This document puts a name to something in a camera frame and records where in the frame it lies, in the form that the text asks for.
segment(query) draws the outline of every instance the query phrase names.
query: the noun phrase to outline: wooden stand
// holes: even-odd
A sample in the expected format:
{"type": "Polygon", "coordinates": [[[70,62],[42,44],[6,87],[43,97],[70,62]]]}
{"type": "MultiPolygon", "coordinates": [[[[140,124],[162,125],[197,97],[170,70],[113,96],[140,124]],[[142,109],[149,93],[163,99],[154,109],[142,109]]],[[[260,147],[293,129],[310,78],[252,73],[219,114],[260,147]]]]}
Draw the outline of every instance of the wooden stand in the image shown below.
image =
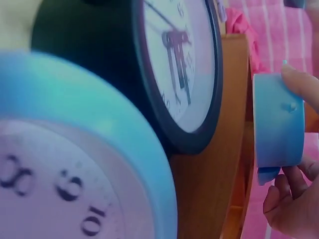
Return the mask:
{"type": "Polygon", "coordinates": [[[245,35],[222,38],[224,86],[209,146],[170,160],[178,203],[179,239],[240,238],[254,165],[252,86],[245,35]]]}

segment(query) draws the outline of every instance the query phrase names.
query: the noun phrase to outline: clock hand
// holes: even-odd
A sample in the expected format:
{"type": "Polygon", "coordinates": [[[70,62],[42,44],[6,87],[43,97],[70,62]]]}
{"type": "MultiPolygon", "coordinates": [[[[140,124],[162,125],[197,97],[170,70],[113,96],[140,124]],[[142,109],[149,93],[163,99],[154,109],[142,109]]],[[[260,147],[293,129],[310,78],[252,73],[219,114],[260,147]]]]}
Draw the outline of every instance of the clock hand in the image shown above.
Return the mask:
{"type": "Polygon", "coordinates": [[[150,26],[150,28],[151,28],[154,32],[156,32],[158,35],[162,35],[162,31],[159,30],[153,23],[151,23],[151,22],[149,22],[149,21],[147,21],[146,23],[150,26]]]}
{"type": "Polygon", "coordinates": [[[171,45],[168,41],[169,39],[167,38],[167,34],[165,32],[162,34],[162,40],[163,40],[163,44],[167,50],[168,64],[169,64],[169,70],[170,70],[170,79],[171,79],[171,83],[173,85],[176,103],[181,104],[181,100],[178,98],[177,91],[176,91],[176,80],[175,80],[173,60],[172,60],[172,55],[171,55],[171,45]]]}
{"type": "Polygon", "coordinates": [[[168,25],[171,26],[174,30],[177,30],[177,27],[170,21],[168,20],[159,10],[157,10],[151,3],[148,1],[144,0],[144,3],[149,6],[155,13],[157,13],[168,25]]]}
{"type": "Polygon", "coordinates": [[[174,90],[174,93],[175,93],[176,103],[181,104],[181,101],[178,98],[178,95],[177,95],[177,92],[176,92],[176,81],[175,81],[173,60],[172,60],[171,49],[170,48],[167,48],[167,55],[168,55],[168,63],[169,63],[169,70],[170,70],[170,78],[171,78],[171,82],[173,84],[173,90],[174,90]]]}
{"type": "Polygon", "coordinates": [[[183,75],[184,75],[184,83],[185,83],[185,91],[186,91],[186,95],[187,95],[187,102],[188,102],[188,105],[190,105],[191,102],[190,102],[188,77],[187,77],[187,72],[186,72],[186,63],[185,63],[182,44],[180,44],[179,47],[180,47],[180,52],[181,52],[181,54],[180,54],[181,55],[181,65],[182,65],[182,70],[183,70],[183,75]]]}
{"type": "Polygon", "coordinates": [[[187,102],[190,105],[190,93],[189,93],[189,85],[188,85],[188,77],[186,72],[186,63],[185,57],[183,52],[183,43],[189,43],[188,35],[185,31],[182,32],[171,32],[168,36],[172,35],[172,39],[169,42],[173,44],[175,58],[176,58],[176,65],[177,65],[177,72],[179,78],[180,88],[185,88],[186,95],[187,95],[187,102]]]}

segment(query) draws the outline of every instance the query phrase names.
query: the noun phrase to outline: black clock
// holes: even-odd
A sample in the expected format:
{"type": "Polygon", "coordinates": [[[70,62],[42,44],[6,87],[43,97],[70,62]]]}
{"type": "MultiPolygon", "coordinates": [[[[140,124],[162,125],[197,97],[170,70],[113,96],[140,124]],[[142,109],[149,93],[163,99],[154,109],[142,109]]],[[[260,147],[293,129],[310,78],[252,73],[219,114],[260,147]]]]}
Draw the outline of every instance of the black clock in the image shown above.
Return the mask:
{"type": "Polygon", "coordinates": [[[223,81],[211,0],[44,0],[31,47],[107,79],[168,154],[196,154],[209,144],[223,81]]]}

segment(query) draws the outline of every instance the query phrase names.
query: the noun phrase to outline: minute hand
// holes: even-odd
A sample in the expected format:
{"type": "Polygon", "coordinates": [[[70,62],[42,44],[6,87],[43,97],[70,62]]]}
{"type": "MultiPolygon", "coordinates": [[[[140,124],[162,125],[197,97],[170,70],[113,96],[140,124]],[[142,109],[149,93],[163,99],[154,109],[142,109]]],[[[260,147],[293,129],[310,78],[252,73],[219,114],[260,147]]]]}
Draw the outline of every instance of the minute hand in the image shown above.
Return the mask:
{"type": "Polygon", "coordinates": [[[151,3],[149,3],[148,1],[144,1],[144,3],[149,6],[150,9],[152,9],[155,13],[157,13],[157,15],[159,15],[168,25],[171,26],[171,28],[173,28],[174,30],[177,30],[177,27],[170,21],[167,19],[166,16],[164,16],[159,10],[157,10],[151,3]]]}
{"type": "Polygon", "coordinates": [[[176,60],[179,61],[179,64],[177,64],[177,71],[178,74],[181,74],[179,77],[180,80],[183,80],[183,84],[185,85],[185,91],[187,95],[187,102],[188,105],[190,105],[190,93],[189,93],[189,85],[188,85],[188,77],[187,77],[187,72],[186,72],[186,63],[185,63],[185,58],[184,58],[184,52],[183,52],[183,46],[182,43],[178,44],[178,53],[176,55],[176,60]]]}

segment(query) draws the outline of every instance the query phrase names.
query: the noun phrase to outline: number 9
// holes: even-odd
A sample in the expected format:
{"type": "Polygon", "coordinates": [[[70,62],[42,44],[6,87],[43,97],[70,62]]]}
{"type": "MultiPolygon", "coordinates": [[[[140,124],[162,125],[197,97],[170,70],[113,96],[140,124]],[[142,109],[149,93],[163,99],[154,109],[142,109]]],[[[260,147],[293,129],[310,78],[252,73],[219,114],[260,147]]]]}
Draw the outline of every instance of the number 9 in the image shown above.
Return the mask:
{"type": "MultiPolygon", "coordinates": [[[[62,170],[60,172],[60,176],[62,178],[67,178],[68,172],[67,170],[62,170]]],[[[72,177],[69,179],[64,187],[60,187],[58,184],[55,184],[55,190],[58,193],[58,195],[67,202],[73,202],[78,199],[78,197],[81,195],[81,192],[83,190],[83,183],[82,180],[78,177],[72,177]],[[80,192],[77,195],[71,194],[70,191],[70,185],[75,184],[79,187],[80,192]]]]}

